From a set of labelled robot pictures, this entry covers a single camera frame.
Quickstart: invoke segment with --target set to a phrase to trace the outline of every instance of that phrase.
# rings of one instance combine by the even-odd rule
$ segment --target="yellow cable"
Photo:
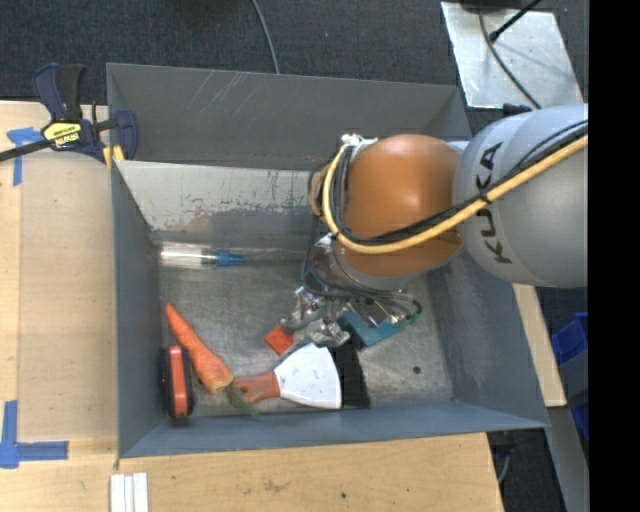
[[[111,147],[105,146],[102,148],[102,158],[104,158],[104,163],[107,164],[107,170],[111,170]]]
[[[113,146],[113,157],[116,160],[125,160],[124,151],[122,151],[122,146],[120,146],[120,144]]]
[[[336,236],[336,239],[342,245],[344,245],[345,247],[353,251],[356,251],[362,254],[385,254],[388,252],[407,249],[414,245],[426,242],[427,240],[444,233],[445,231],[453,228],[454,226],[457,226],[461,222],[465,221],[466,219],[474,215],[478,210],[484,208],[490,202],[493,202],[496,199],[499,199],[510,190],[513,190],[514,188],[522,185],[523,183],[534,178],[535,176],[542,174],[544,171],[556,165],[561,160],[564,160],[565,158],[568,158],[574,153],[576,153],[577,151],[580,151],[581,149],[586,147],[587,144],[588,144],[588,136],[585,135],[584,137],[578,139],[577,141],[572,142],[571,144],[568,144],[563,148],[559,149],[558,151],[552,153],[548,157],[542,159],[540,162],[516,174],[513,178],[506,181],[505,183],[502,183],[496,186],[495,188],[493,188],[490,192],[487,193],[487,199],[489,201],[484,201],[483,199],[477,199],[476,201],[474,201],[464,209],[457,212],[455,215],[452,215],[450,218],[444,220],[443,222],[437,224],[436,226],[433,226],[427,229],[426,231],[418,233],[417,235],[413,235],[412,237],[407,238],[405,240],[399,240],[397,242],[389,242],[388,244],[384,244],[384,245],[363,245],[347,238],[344,234],[340,233],[340,229],[336,225],[333,215],[331,213],[331,208],[329,207],[329,204],[330,204],[329,190],[331,187],[331,181],[333,180],[333,176],[338,166],[338,161],[340,160],[342,153],[347,147],[347,145],[345,144],[340,148],[336,157],[331,161],[331,163],[327,167],[326,176],[324,178],[324,183],[322,188],[322,205],[323,205],[322,213],[324,213],[324,221],[329,227],[329,230],[331,231],[331,233],[333,233]]]
[[[329,163],[325,165],[320,171],[318,171],[318,174],[314,176],[313,182],[311,183],[311,191],[309,192],[309,204],[311,205],[311,210],[320,220],[323,220],[324,217],[322,215],[322,209],[318,204],[318,201],[316,201],[316,189],[318,188],[318,185],[320,184],[322,179],[327,175],[329,165],[331,164]]]

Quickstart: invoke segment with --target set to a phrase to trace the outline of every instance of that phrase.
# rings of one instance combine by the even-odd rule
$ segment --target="gray bin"
[[[235,374],[278,362],[264,335],[293,305],[309,241],[310,171],[344,133],[470,132],[454,87],[110,64],[109,107],[140,128],[112,173],[122,457],[371,442],[538,428],[546,409],[512,286],[466,253],[416,279],[424,313],[362,350],[372,405],[326,411],[280,399],[243,415],[203,393],[186,423],[166,415],[170,301]],[[245,264],[158,265],[158,243],[212,244]]]

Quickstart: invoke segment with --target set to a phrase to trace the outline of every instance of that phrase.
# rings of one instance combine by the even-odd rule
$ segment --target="bin floor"
[[[245,254],[244,265],[238,267],[161,267],[161,301],[173,303],[235,375],[264,373],[280,362],[264,336],[294,304],[302,257],[300,252],[255,252]],[[451,400],[453,396],[426,280],[414,281],[410,292],[422,303],[420,321],[359,354],[372,407]],[[163,342],[165,346],[175,343],[166,320]],[[242,414],[224,393],[211,395],[195,375],[193,379],[194,415]],[[263,413],[313,410],[278,398],[256,407]]]

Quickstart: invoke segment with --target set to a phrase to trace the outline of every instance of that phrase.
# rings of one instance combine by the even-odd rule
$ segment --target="blue cap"
[[[228,267],[229,265],[242,265],[243,258],[239,254],[232,254],[227,251],[219,251],[216,257],[216,264],[221,267]]]

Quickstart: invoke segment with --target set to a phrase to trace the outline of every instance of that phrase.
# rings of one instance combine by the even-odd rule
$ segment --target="yellow label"
[[[82,126],[78,123],[53,123],[42,135],[45,139],[54,141],[56,147],[60,147],[79,140],[81,131]]]

